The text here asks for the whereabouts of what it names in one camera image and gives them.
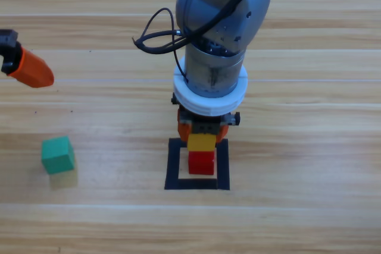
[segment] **stacked blocks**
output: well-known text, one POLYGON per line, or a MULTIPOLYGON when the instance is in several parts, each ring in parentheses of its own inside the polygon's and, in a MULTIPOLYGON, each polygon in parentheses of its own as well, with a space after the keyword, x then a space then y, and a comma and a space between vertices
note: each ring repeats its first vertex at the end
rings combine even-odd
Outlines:
POLYGON ((74 151, 69 138, 59 137, 42 142, 42 164, 49 175, 74 169, 74 151))
POLYGON ((214 175, 214 158, 217 136, 190 134, 188 138, 188 166, 190 174, 214 175))

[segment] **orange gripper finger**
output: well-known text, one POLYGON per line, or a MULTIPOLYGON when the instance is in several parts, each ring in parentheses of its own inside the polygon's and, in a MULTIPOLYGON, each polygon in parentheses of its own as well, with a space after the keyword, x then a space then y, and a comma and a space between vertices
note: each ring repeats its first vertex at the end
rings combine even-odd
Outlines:
POLYGON ((46 87, 54 83, 54 75, 46 62, 21 47, 22 56, 18 69, 9 74, 30 87, 46 87))

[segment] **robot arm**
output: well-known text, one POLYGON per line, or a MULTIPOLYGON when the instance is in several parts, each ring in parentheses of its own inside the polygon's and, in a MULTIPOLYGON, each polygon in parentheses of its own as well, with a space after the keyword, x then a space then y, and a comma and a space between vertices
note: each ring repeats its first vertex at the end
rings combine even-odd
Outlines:
MULTIPOLYGON (((206 25, 227 0, 177 0, 176 19, 184 35, 206 25)), ((206 98, 232 92, 238 82, 246 47, 257 34, 270 0, 241 0, 233 11, 186 46, 188 88, 206 98)))
MULTIPOLYGON (((228 0, 177 0, 177 25, 186 35, 210 22, 228 0)), ((228 17, 207 31, 200 40, 208 40, 225 48, 229 54, 245 50, 253 40, 266 16, 270 0, 242 0, 228 17)), ((213 45, 202 49, 213 54, 213 45)))
POLYGON ((243 100, 247 88, 247 73, 242 66, 246 48, 262 25, 269 5, 270 0, 177 0, 176 20, 182 36, 174 40, 179 35, 174 28, 145 36, 146 28, 134 43, 150 54, 175 53, 184 77, 181 82, 175 80, 175 71, 174 93, 180 105, 201 116, 223 116, 243 100), (156 48, 143 44, 164 35, 172 35, 173 41, 156 48), (184 46, 185 58, 180 63, 176 50, 184 46), (239 84, 243 77, 245 82, 239 84))

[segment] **wooden table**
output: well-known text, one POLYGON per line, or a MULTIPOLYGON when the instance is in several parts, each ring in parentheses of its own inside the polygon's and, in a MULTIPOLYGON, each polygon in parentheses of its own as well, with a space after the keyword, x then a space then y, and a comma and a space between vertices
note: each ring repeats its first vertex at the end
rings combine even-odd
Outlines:
POLYGON ((229 192, 164 190, 174 59, 131 37, 175 1, 0 0, 56 76, 0 79, 0 253, 380 254, 381 0, 271 1, 229 192), (61 135, 77 170, 49 177, 41 142, 61 135))

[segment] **black tape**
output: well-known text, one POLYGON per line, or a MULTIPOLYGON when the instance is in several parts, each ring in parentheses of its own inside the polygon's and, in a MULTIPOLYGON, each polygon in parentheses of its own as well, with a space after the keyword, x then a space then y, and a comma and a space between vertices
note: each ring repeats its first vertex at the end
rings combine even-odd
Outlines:
POLYGON ((217 179, 215 178, 179 178, 180 149, 186 148, 186 143, 180 138, 169 139, 166 190, 230 190, 229 175, 229 143, 227 139, 216 144, 217 148, 217 179))

